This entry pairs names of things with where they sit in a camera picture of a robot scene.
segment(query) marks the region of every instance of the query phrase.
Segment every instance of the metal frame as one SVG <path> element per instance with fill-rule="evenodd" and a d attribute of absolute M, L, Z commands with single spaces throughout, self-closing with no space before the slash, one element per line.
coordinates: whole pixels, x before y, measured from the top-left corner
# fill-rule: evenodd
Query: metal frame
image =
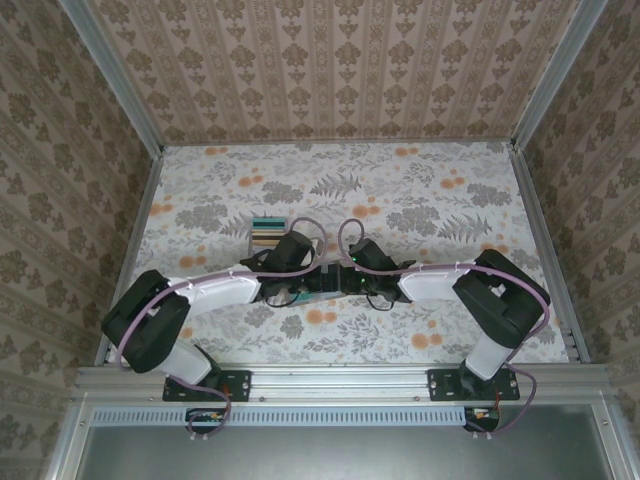
<path fill-rule="evenodd" d="M 151 165 L 151 170 L 147 177 L 147 184 L 144 188 L 144 193 L 142 194 L 142 200 L 140 201 L 140 208 L 138 208 L 138 215 L 136 216 L 136 221 L 133 224 L 133 229 L 131 230 L 131 238 L 129 239 L 129 245 L 127 246 L 127 253 L 125 254 L 124 261 L 122 262 L 122 269 L 120 270 L 116 289 L 113 292 L 111 307 L 118 302 L 131 282 L 131 276 L 133 275 L 133 269 L 136 266 L 136 258 L 138 257 L 138 250 L 140 249 L 140 243 L 142 242 L 144 228 L 147 225 L 147 219 L 149 218 L 149 211 L 151 210 L 153 197 L 156 193 L 156 189 L 158 188 L 158 183 L 160 182 L 160 173 L 162 172 L 163 164 L 164 158 L 160 157 Z M 93 362 L 96 367 L 104 364 L 109 351 L 109 344 L 109 339 L 105 335 L 102 335 L 100 338 L 100 344 L 98 345 L 98 351 L 96 352 L 96 358 Z"/>
<path fill-rule="evenodd" d="M 278 407 L 283 411 L 299 407 L 407 407 L 466 406 L 470 402 L 431 402 L 427 370 L 455 365 L 223 365 L 229 369 L 253 372 L 249 405 Z M 536 405 L 591 405 L 601 420 L 601 438 L 616 480 L 631 479 L 632 459 L 613 427 L 607 403 L 614 397 L 604 365 L 535 364 L 519 365 L 538 381 Z M 518 376 L 522 404 L 531 392 L 528 378 Z M 164 376 L 159 373 L 136 375 L 115 367 L 80 369 L 71 408 L 54 452 L 48 480 L 74 479 L 91 428 L 96 408 L 103 406 L 144 407 L 147 411 L 166 408 L 161 401 Z M 211 402 L 172 403 L 174 406 L 219 407 Z"/>
<path fill-rule="evenodd" d="M 162 134 L 151 120 L 147 109 L 129 81 L 121 62 L 113 53 L 102 29 L 93 17 L 88 2 L 78 0 L 60 0 L 69 19 L 87 46 L 91 57 L 109 84 L 111 91 L 118 99 L 138 136 L 146 147 L 153 161 L 157 161 L 162 153 Z"/>
<path fill-rule="evenodd" d="M 606 5 L 606 1 L 592 0 L 580 2 L 576 8 L 576 13 L 516 126 L 513 134 L 516 146 L 524 148 L 531 139 Z"/>
<path fill-rule="evenodd" d="M 531 233 L 533 234 L 533 239 L 540 254 L 540 263 L 544 271 L 544 277 L 547 280 L 547 287 L 551 295 L 553 307 L 560 321 L 570 329 L 580 361 L 588 363 L 591 361 L 591 358 L 587 350 L 587 344 L 582 336 L 578 318 L 576 317 L 573 304 L 571 303 L 571 297 L 569 296 L 569 290 L 562 276 L 560 263 L 553 248 L 551 235 L 544 220 L 542 207 L 540 207 L 540 202 L 538 201 L 538 196 L 536 195 L 536 190 L 531 180 L 531 175 L 529 174 L 524 153 L 521 149 L 512 149 L 509 155 L 511 156 L 513 172 L 518 182 L 520 195 L 522 196 L 522 204 L 529 219 Z"/>

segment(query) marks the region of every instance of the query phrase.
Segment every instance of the patterned wall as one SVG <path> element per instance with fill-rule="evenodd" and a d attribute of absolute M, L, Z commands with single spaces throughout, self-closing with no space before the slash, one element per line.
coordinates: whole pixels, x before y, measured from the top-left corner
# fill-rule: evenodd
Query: patterned wall
<path fill-rule="evenodd" d="M 0 478 L 46 466 L 149 164 L 57 2 L 0 2 Z"/>
<path fill-rule="evenodd" d="M 596 361 L 640 433 L 640 2 L 610 0 L 526 156 Z"/>
<path fill-rule="evenodd" d="M 170 145 L 506 137 L 578 0 L 91 0 Z"/>

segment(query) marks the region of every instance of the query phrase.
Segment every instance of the black mounting bracket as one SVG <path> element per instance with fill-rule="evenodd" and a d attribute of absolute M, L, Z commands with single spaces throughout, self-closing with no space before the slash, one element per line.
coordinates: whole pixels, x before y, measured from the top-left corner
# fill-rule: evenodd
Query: black mounting bracket
<path fill-rule="evenodd" d="M 455 401 L 487 401 L 496 399 L 496 390 L 502 400 L 520 400 L 520 390 L 516 374 L 506 368 L 501 368 L 495 374 L 487 387 L 473 396 L 462 387 L 460 369 L 440 368 L 427 370 L 429 395 L 432 402 Z"/>
<path fill-rule="evenodd" d="M 248 402 L 251 393 L 250 370 L 221 370 L 217 375 L 217 383 L 207 383 L 205 378 L 198 384 L 201 387 L 215 388 L 226 394 L 232 402 Z M 220 402 L 224 401 L 213 393 L 200 392 L 185 388 L 167 378 L 164 382 L 162 400 L 165 402 Z"/>

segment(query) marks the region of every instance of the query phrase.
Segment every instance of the gray panel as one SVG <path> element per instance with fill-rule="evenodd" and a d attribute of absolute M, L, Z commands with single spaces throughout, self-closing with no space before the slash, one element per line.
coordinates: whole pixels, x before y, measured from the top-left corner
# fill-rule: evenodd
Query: gray panel
<path fill-rule="evenodd" d="M 459 427 L 92 429 L 78 478 L 609 479 L 591 408 L 537 407 L 514 430 L 473 439 Z"/>

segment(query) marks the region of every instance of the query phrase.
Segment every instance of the metal plate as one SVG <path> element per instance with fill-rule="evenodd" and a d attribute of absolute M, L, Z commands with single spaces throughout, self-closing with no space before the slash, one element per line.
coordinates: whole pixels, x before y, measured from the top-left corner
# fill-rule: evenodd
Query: metal plate
<path fill-rule="evenodd" d="M 493 387 L 487 388 L 484 394 L 468 398 L 462 394 L 460 374 L 457 368 L 427 370 L 429 378 L 429 395 L 432 402 L 454 402 L 460 400 L 494 401 L 495 390 L 500 394 L 500 400 L 520 400 L 520 390 L 516 374 L 506 368 L 498 370 L 493 378 Z"/>
<path fill-rule="evenodd" d="M 189 407 L 97 407 L 91 427 L 167 427 L 187 424 L 194 411 L 223 413 L 224 409 Z M 197 419 L 194 426 L 216 424 Z M 231 410 L 230 427 L 364 427 L 461 426 L 464 407 L 265 407 L 241 405 Z"/>
<path fill-rule="evenodd" d="M 218 380 L 217 389 L 226 393 L 232 402 L 248 402 L 251 393 L 251 371 L 223 370 L 220 374 L 220 380 Z M 165 402 L 222 402 L 220 397 L 211 393 L 190 390 L 170 378 L 164 382 L 162 400 Z"/>

